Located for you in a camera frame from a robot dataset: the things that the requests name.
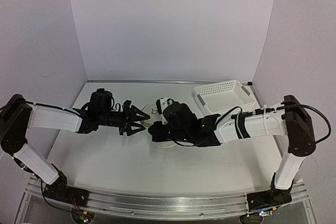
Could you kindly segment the white mesh laundry bag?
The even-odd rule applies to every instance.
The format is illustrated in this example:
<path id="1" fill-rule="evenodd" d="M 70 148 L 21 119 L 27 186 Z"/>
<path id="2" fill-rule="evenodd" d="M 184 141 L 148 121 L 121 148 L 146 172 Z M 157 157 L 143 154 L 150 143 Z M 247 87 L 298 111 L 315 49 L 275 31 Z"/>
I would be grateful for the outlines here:
<path id="1" fill-rule="evenodd" d="M 147 120 L 142 120 L 141 124 L 143 126 L 145 126 L 146 128 L 149 128 L 150 126 L 152 126 L 154 124 L 154 122 L 156 121 L 162 121 L 161 116 L 159 115 L 159 112 L 157 110 L 156 104 L 155 103 L 148 103 L 147 105 L 145 105 L 142 109 L 142 112 L 148 114 L 150 116 L 149 119 Z M 174 146 L 176 146 L 176 144 L 174 142 L 154 142 L 152 141 L 152 136 L 150 136 L 150 141 L 151 143 L 158 148 L 172 148 Z"/>

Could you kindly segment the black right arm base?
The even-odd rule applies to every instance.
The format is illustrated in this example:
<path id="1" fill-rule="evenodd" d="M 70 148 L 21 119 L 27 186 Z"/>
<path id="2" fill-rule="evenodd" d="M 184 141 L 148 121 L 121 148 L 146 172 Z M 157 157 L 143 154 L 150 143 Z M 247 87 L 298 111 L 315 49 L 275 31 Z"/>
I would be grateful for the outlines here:
<path id="1" fill-rule="evenodd" d="M 272 177 L 270 188 L 268 190 L 247 194 L 248 212 L 257 212 L 264 209 L 267 210 L 272 207 L 279 207 L 292 201 L 291 190 L 293 183 L 291 183 L 290 187 L 286 190 L 277 189 L 275 187 L 275 176 L 276 173 L 274 173 Z"/>

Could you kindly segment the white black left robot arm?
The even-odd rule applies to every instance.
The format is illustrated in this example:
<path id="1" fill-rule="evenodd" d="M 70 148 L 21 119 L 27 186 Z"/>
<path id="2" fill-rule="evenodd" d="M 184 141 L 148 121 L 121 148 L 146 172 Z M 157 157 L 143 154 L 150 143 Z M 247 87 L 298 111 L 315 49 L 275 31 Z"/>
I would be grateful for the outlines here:
<path id="1" fill-rule="evenodd" d="M 130 100 L 115 102 L 113 94 L 105 89 L 94 91 L 80 108 L 37 103 L 15 94 L 1 107 L 1 149 L 28 172 L 50 186 L 50 193 L 59 201 L 70 197 L 70 189 L 63 183 L 62 172 L 39 154 L 29 143 L 30 130 L 67 131 L 89 134 L 101 126 L 118 129 L 121 136 L 132 136 L 144 131 L 140 123 L 150 116 Z"/>

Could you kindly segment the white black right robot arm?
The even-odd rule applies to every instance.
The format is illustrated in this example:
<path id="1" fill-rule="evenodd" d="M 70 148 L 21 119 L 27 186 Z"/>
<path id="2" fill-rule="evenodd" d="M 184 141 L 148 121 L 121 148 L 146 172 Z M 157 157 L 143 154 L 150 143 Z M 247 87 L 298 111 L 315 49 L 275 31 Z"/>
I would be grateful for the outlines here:
<path id="1" fill-rule="evenodd" d="M 240 106 L 224 114 L 198 118 L 185 103 L 172 99 L 156 102 L 161 120 L 148 129 L 156 143 L 174 142 L 185 147 L 213 147 L 223 143 L 262 136 L 286 136 L 287 152 L 265 191 L 264 200 L 275 205 L 285 196 L 303 160 L 316 145 L 330 137 L 332 127 L 327 117 L 314 107 L 301 104 L 287 95 L 282 103 L 250 112 Z"/>

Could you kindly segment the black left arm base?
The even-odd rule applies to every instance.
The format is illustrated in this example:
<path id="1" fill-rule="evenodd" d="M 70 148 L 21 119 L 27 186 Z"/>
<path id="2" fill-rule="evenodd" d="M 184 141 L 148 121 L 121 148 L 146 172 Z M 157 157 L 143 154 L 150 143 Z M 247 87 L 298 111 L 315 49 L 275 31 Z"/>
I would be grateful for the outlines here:
<path id="1" fill-rule="evenodd" d="M 64 173 L 53 165 L 58 173 L 58 178 L 52 184 L 46 184 L 41 190 L 42 195 L 48 199 L 52 199 L 67 204 L 73 204 L 77 207 L 85 207 L 89 198 L 89 191 L 72 187 L 68 185 L 67 177 Z"/>

